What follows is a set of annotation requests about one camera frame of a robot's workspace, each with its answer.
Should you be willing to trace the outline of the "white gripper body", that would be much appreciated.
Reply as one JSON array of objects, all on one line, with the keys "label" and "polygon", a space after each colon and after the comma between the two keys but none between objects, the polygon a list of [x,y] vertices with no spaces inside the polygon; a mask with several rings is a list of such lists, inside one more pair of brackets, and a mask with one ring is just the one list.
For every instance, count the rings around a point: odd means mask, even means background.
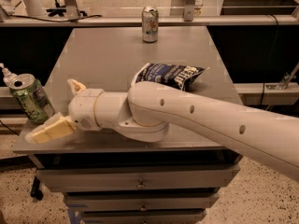
[{"label": "white gripper body", "polygon": [[85,89],[74,96],[68,105],[68,114],[82,131],[100,131],[95,118],[95,104],[102,89]]}]

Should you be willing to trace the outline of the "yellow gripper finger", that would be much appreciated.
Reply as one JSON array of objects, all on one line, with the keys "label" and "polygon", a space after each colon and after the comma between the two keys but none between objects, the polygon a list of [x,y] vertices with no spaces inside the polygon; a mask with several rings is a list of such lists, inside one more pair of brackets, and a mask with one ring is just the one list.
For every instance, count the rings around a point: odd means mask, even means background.
[{"label": "yellow gripper finger", "polygon": [[51,140],[66,137],[77,129],[69,116],[56,113],[25,135],[25,140],[31,144],[43,144]]},{"label": "yellow gripper finger", "polygon": [[78,82],[77,80],[73,79],[73,78],[69,78],[67,80],[67,84],[69,85],[72,94],[74,96],[78,95],[80,92],[84,91],[86,89],[86,86],[80,82]]}]

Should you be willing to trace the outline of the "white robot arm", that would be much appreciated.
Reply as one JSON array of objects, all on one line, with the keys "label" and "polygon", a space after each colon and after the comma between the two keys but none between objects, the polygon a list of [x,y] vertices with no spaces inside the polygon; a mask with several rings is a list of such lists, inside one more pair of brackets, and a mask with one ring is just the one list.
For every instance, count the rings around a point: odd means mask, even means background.
[{"label": "white robot arm", "polygon": [[55,114],[26,134],[27,142],[42,144],[76,129],[104,128],[131,139],[157,142],[174,124],[293,180],[299,179],[299,118],[149,81],[133,84],[128,92],[88,89],[74,79],[68,83],[74,94],[68,115]]}]

